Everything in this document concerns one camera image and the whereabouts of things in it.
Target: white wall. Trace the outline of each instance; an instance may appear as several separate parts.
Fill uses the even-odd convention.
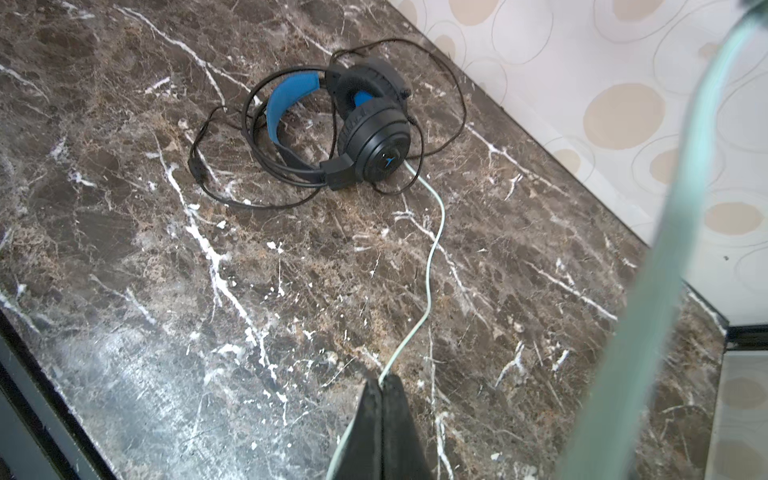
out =
[[[685,107],[736,0],[390,0],[643,240]],[[768,323],[768,30],[732,72],[686,280],[732,324]]]

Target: white cable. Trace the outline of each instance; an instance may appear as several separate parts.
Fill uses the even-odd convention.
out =
[[[408,162],[403,162],[403,164],[408,168],[408,170],[416,175],[416,171],[413,170],[413,167],[410,166]],[[424,325],[424,322],[427,320],[427,317],[429,316],[429,313],[432,311],[432,290],[429,288],[429,272],[432,268],[432,257],[435,255],[435,249],[437,248],[437,244],[440,241],[440,236],[442,235],[442,229],[445,226],[445,205],[442,202],[442,198],[440,198],[440,195],[435,191],[434,188],[432,188],[432,185],[427,183],[427,180],[424,180],[424,177],[419,176],[419,181],[427,187],[427,190],[429,190],[429,193],[432,194],[435,199],[437,199],[437,203],[440,205],[440,228],[437,230],[437,235],[435,235],[435,242],[432,244],[432,249],[429,251],[429,256],[427,257],[427,267],[426,267],[426,275],[425,275],[425,281],[427,286],[427,308],[424,310],[424,315],[422,318],[413,326],[411,331],[408,333],[408,335],[405,337],[405,339],[398,345],[397,350],[392,354],[392,356],[389,358],[389,361],[386,363],[386,366],[384,367],[384,370],[382,371],[381,376],[379,376],[379,387],[382,387],[384,384],[384,378],[389,373],[389,370],[392,368],[392,365],[395,363],[395,360],[397,360],[397,357],[400,356],[400,353],[402,353],[403,349],[408,345],[408,342],[411,341],[413,336],[416,334],[416,332],[419,331],[419,329]],[[339,444],[336,447],[336,451],[333,453],[333,457],[331,458],[330,465],[328,466],[328,472],[326,473],[326,480],[331,480],[333,476],[336,474],[336,470],[339,469],[339,462],[341,461],[341,456],[344,450],[346,449],[346,443],[349,440],[349,434],[352,432],[353,424],[355,423],[355,419],[352,419],[351,422],[349,422],[349,425],[347,425],[346,430],[344,431],[344,435],[342,436],[341,440],[339,441]]]
[[[410,170],[410,172],[414,175],[416,175],[415,170],[413,170],[413,167],[409,165],[408,162],[403,162],[403,164]],[[395,360],[397,360],[397,357],[400,356],[400,353],[402,353],[403,349],[408,345],[408,342],[411,341],[413,336],[416,334],[416,332],[419,331],[419,329],[424,325],[424,322],[427,320],[427,317],[429,316],[429,313],[432,311],[432,290],[429,288],[429,272],[432,267],[432,257],[435,255],[435,249],[437,248],[437,244],[440,241],[440,236],[442,235],[442,228],[445,226],[445,205],[442,202],[442,198],[440,198],[440,195],[435,191],[434,188],[432,188],[432,185],[427,183],[427,180],[424,180],[423,176],[419,177],[419,181],[427,187],[427,190],[429,190],[429,193],[432,194],[432,196],[437,200],[437,203],[440,205],[440,228],[437,230],[437,235],[435,235],[435,242],[432,244],[432,249],[429,251],[429,256],[427,257],[427,267],[426,267],[426,275],[425,275],[425,282],[427,286],[427,308],[424,310],[424,315],[422,318],[413,326],[411,331],[408,333],[408,335],[403,339],[403,341],[398,345],[397,350],[392,354],[392,356],[389,358],[389,361],[386,363],[386,366],[384,367],[384,370],[382,371],[382,374],[379,376],[379,387],[384,386],[384,378],[389,374],[389,370],[392,368],[392,364],[395,363]]]

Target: headset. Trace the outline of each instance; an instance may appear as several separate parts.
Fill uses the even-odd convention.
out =
[[[461,99],[462,123],[443,145],[433,151],[425,152],[423,131],[415,118],[408,115],[408,98],[412,91],[407,87],[406,81],[383,58],[366,57],[360,53],[384,42],[402,42],[424,51],[452,77]],[[343,55],[358,55],[360,59],[346,67],[337,62]],[[264,101],[259,101],[257,95],[269,83],[282,77],[285,78],[272,93]],[[328,160],[313,166],[283,144],[277,127],[289,108],[321,89],[331,98],[333,140]],[[250,114],[254,104],[256,109]],[[314,198],[322,187],[340,190],[362,182],[371,184],[380,194],[400,194],[408,190],[419,177],[424,157],[438,153],[458,137],[467,117],[461,87],[452,69],[437,55],[404,38],[386,38],[359,47],[338,50],[331,55],[327,66],[301,65],[274,72],[250,91],[242,109],[237,111],[240,113],[240,133],[250,146],[253,158],[267,173],[287,184],[313,188],[315,191],[293,204],[253,205],[221,197],[210,191],[206,185],[209,177],[208,166],[203,162],[198,147],[210,122],[219,120],[214,117],[214,113],[226,108],[219,105],[209,113],[192,144],[187,164],[195,181],[213,199],[233,207],[252,210],[298,207]],[[336,113],[344,121],[341,131],[336,125]],[[420,152],[409,157],[412,143],[411,126],[419,133]],[[271,159],[260,146],[259,131],[264,127],[282,162]],[[396,191],[380,190],[376,184],[391,176],[408,158],[419,159],[416,173],[410,182]]]

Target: dark edge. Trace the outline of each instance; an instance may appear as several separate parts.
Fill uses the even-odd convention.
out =
[[[729,352],[737,350],[768,350],[768,323],[763,325],[731,326],[725,337]]]
[[[78,480],[45,425],[36,416],[11,376],[0,365],[0,455],[19,480],[45,478]]]
[[[71,469],[77,473],[74,478],[117,480],[2,311],[0,365],[8,373],[0,379],[3,389],[8,387],[12,390],[15,387],[18,390],[22,400],[28,404],[29,412],[37,417],[43,433],[55,443]]]

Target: marble countertop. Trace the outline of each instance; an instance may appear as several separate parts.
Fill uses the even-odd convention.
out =
[[[0,14],[0,302],[71,411],[118,478],[322,478],[362,379],[422,315],[439,208],[417,184],[234,210],[202,194],[187,151],[210,108],[277,68],[420,35],[385,2]],[[429,144],[445,140],[445,76],[407,47],[380,54]],[[448,215],[432,316],[393,371],[436,478],[551,478],[645,247],[479,88],[465,98],[470,126],[424,170]],[[315,161],[327,108],[317,95],[286,117]],[[202,151],[233,198],[299,198],[223,124]],[[641,478],[703,477],[723,337],[684,299]]]

